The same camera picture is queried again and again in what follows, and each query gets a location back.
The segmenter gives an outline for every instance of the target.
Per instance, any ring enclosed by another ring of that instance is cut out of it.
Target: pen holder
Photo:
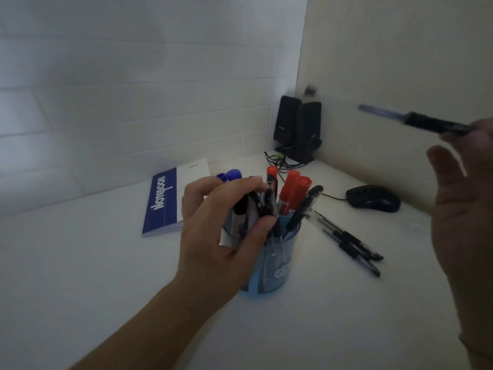
[[[291,219],[289,216],[280,216],[280,225],[282,233],[286,230],[286,225]],[[231,236],[228,229],[231,228],[232,213],[226,218],[224,227],[221,230],[220,245],[237,249],[238,240]],[[289,275],[291,257],[294,250],[294,244],[301,224],[296,229],[287,234],[286,239],[282,242],[279,238],[271,237],[264,243],[260,252],[253,273],[248,285],[242,287],[242,291],[251,295],[268,293],[282,286]]]

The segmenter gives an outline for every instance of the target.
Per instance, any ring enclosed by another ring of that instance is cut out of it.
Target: white wall
[[[438,137],[356,107],[462,123],[493,116],[492,31],[493,0],[309,0],[297,93],[318,87],[318,157],[429,209],[425,151]]]
[[[0,215],[270,148],[306,2],[0,0]]]

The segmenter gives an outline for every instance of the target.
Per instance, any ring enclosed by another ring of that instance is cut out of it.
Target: black mouse
[[[382,186],[361,186],[346,192],[348,203],[353,208],[375,209],[396,212],[400,208],[400,198],[391,190]]]

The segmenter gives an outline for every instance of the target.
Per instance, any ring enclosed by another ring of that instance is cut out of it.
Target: blue notebook cover
[[[142,236],[176,231],[183,226],[182,197],[185,186],[211,173],[205,158],[152,177]]]

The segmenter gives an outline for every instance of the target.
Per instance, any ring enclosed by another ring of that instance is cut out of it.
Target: black speaker
[[[296,114],[294,146],[287,152],[289,158],[303,164],[314,160],[313,153],[322,144],[320,140],[321,114],[322,104],[318,101],[299,106]]]
[[[279,103],[279,112],[274,129],[274,140],[280,142],[281,146],[276,148],[277,152],[286,150],[295,142],[295,125],[300,99],[282,96]]]

